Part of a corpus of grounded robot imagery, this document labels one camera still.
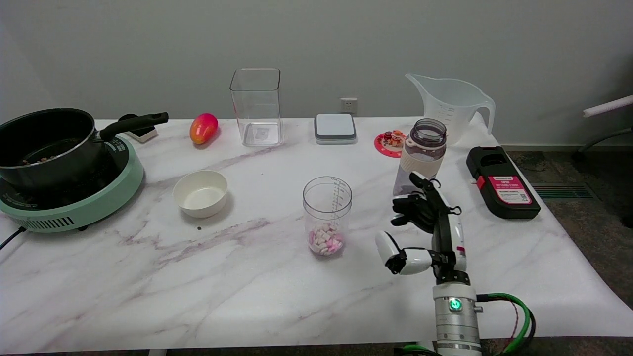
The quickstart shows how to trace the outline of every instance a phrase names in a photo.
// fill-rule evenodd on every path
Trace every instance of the mint green induction cooker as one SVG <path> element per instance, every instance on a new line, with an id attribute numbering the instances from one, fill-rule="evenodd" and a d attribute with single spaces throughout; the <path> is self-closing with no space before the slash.
<path id="1" fill-rule="evenodd" d="M 33 232 L 83 230 L 122 207 L 141 186 L 143 166 L 132 145 L 116 137 L 99 168 L 61 191 L 24 193 L 0 179 L 0 210 Z"/>

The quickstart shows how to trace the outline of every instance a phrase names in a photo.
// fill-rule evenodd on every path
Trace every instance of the green cable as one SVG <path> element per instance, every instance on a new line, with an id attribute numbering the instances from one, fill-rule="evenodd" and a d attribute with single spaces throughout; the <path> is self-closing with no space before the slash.
<path id="1" fill-rule="evenodd" d="M 488 294 L 488 296 L 491 298 L 500 297 L 500 298 L 510 299 L 511 301 L 515 302 L 516 304 L 520 305 L 523 308 L 523 313 L 525 314 L 525 320 L 523 321 L 523 328 L 521 329 L 517 337 L 510 343 L 510 345 L 508 345 L 508 347 L 506 347 L 506 349 L 503 350 L 504 352 L 514 351 L 519 345 L 521 345 L 521 343 L 523 342 L 523 338 L 525 337 L 525 334 L 527 333 L 527 330 L 530 327 L 530 309 L 527 308 L 527 306 L 524 304 L 523 301 L 521 301 L 521 299 L 507 293 L 490 293 Z"/>
<path id="2" fill-rule="evenodd" d="M 428 349 L 428 348 L 425 348 L 425 347 L 423 347 L 423 346 L 416 345 L 416 344 L 405 345 L 405 346 L 402 348 L 402 351 L 406 351 L 406 352 L 409 352 L 409 351 L 419 351 L 419 350 L 429 351 L 429 349 Z"/>

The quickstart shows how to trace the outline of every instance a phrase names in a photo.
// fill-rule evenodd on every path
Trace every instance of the beige silicone sleeve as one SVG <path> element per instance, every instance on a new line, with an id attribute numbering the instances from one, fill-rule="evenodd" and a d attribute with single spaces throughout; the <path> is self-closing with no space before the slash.
<path id="1" fill-rule="evenodd" d="M 400 167 L 407 173 L 416 171 L 426 178 L 431 179 L 436 176 L 443 159 L 444 157 L 442 156 L 442 158 L 436 161 L 419 161 L 411 157 L 406 149 L 403 149 L 402 156 L 400 157 Z"/>

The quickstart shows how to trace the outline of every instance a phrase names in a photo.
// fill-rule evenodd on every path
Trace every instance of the green indicator light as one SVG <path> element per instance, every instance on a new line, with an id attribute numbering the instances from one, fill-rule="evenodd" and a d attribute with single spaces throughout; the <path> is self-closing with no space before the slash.
<path id="1" fill-rule="evenodd" d="M 457 298 L 451 298 L 450 299 L 450 308 L 452 311 L 459 311 L 461 310 L 461 300 L 457 299 Z"/>

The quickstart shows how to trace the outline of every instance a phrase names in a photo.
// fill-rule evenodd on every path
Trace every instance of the black cooking pot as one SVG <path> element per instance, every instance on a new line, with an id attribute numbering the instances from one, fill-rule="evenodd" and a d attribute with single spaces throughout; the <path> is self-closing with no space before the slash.
<path id="1" fill-rule="evenodd" d="M 115 135 L 167 122 L 159 113 L 115 122 L 97 131 L 90 114 L 48 109 L 0 125 L 0 177 L 18 189 L 63 189 L 95 172 Z"/>

